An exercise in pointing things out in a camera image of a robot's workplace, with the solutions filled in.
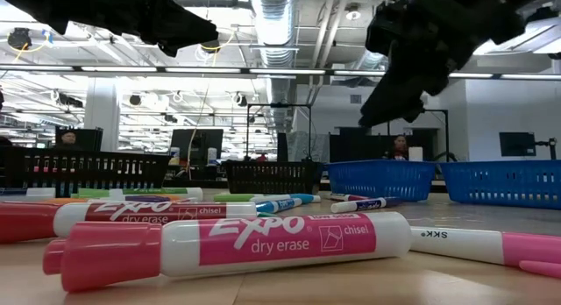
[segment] table surface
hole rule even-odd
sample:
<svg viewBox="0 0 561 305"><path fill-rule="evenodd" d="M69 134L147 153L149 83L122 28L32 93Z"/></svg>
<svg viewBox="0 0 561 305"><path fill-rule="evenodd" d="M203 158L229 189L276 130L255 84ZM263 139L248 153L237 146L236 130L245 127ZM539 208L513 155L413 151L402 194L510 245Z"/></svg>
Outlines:
<svg viewBox="0 0 561 305"><path fill-rule="evenodd" d="M223 190L205 190L211 197ZM329 212L323 201L284 212ZM395 210L412 225L524 231L561 235L559 212L468 206L431 195L427 202ZM0 246L0 304L559 304L561 280L515 268L410 252L402 259L376 259L322 266L217 276L136 280L95 291L67 294L60 276L42 273L48 240Z"/></svg>

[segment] black plastic basket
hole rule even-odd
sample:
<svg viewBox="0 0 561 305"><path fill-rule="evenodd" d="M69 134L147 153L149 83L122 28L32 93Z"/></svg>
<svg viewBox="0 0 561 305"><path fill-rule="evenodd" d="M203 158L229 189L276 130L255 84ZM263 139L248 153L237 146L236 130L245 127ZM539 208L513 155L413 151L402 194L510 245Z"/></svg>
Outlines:
<svg viewBox="0 0 561 305"><path fill-rule="evenodd" d="M55 188L69 197L78 188L160 188L169 156L0 147L1 187Z"/></svg>
<svg viewBox="0 0 561 305"><path fill-rule="evenodd" d="M226 161L228 188L233 194L316 194L323 164L317 162Z"/></svg>

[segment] basket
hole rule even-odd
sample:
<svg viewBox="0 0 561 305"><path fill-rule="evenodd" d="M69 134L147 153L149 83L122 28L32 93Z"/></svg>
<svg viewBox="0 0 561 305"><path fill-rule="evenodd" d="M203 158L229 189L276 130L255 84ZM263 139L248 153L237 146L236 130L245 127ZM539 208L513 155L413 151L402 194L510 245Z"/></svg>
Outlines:
<svg viewBox="0 0 561 305"><path fill-rule="evenodd" d="M0 147L1 184L55 188L57 197L70 197L78 188L160 188L169 159L123 152Z"/></svg>
<svg viewBox="0 0 561 305"><path fill-rule="evenodd" d="M371 197L396 196L404 201L429 197L434 163L363 160L329 164L331 192Z"/></svg>
<svg viewBox="0 0 561 305"><path fill-rule="evenodd" d="M232 194L316 194L323 164L318 162L225 161Z"/></svg>
<svg viewBox="0 0 561 305"><path fill-rule="evenodd" d="M561 209L561 160L440 164L451 200Z"/></svg>

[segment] blue plastic basket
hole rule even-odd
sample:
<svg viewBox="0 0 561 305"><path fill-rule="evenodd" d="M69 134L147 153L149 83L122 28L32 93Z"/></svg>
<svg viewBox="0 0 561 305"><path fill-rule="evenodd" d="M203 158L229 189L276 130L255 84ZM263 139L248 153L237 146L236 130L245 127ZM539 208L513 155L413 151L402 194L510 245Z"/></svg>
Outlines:
<svg viewBox="0 0 561 305"><path fill-rule="evenodd" d="M404 201L429 197L436 164L399 160L364 160L329 164L331 192Z"/></svg>
<svg viewBox="0 0 561 305"><path fill-rule="evenodd" d="M440 164L455 202L561 209L561 160Z"/></svg>

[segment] red marker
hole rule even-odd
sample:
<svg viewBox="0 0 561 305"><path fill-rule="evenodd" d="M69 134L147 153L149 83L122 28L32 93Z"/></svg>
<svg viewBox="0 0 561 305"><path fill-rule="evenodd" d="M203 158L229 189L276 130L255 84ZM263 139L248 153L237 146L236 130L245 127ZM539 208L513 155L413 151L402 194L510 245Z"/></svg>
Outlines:
<svg viewBox="0 0 561 305"><path fill-rule="evenodd" d="M77 222L146 222L252 218L255 203L105 202L65 205L29 202L0 203L0 244L67 237Z"/></svg>

